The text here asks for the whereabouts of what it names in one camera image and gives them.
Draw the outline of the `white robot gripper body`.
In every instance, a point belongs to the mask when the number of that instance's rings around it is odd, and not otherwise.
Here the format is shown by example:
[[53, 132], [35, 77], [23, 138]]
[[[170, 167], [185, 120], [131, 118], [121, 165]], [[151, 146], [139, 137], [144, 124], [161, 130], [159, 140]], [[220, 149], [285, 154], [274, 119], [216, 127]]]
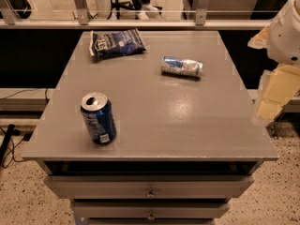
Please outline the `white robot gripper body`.
[[288, 0], [271, 21], [267, 54], [279, 63], [300, 65], [300, 0]]

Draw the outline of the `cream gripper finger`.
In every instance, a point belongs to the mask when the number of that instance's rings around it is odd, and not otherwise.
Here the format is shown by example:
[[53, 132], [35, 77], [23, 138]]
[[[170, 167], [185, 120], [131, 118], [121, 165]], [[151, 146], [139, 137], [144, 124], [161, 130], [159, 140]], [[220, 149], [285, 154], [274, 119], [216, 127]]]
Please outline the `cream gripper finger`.
[[258, 34], [252, 37], [247, 45], [253, 49], [266, 49], [268, 39], [269, 27], [265, 26]]
[[299, 90], [300, 67], [298, 65], [280, 63], [273, 71], [265, 70], [255, 100], [254, 118], [262, 122], [274, 121]]

